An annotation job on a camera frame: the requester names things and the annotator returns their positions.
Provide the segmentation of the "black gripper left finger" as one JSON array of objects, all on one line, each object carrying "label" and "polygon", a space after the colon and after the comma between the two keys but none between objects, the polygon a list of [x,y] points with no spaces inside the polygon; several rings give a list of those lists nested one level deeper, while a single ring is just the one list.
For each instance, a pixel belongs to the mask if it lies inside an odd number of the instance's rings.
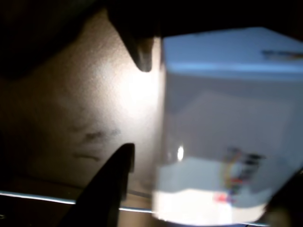
[{"label": "black gripper left finger", "polygon": [[128,176],[134,170],[135,145],[126,143],[102,166],[59,223],[60,227],[116,227]]}]

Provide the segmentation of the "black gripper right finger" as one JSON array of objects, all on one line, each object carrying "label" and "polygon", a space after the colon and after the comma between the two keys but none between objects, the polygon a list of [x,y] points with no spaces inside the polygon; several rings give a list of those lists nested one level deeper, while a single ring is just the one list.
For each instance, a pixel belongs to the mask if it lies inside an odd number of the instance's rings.
[{"label": "black gripper right finger", "polygon": [[152,49],[160,35],[159,8],[155,4],[108,4],[108,18],[140,71],[152,69]]}]

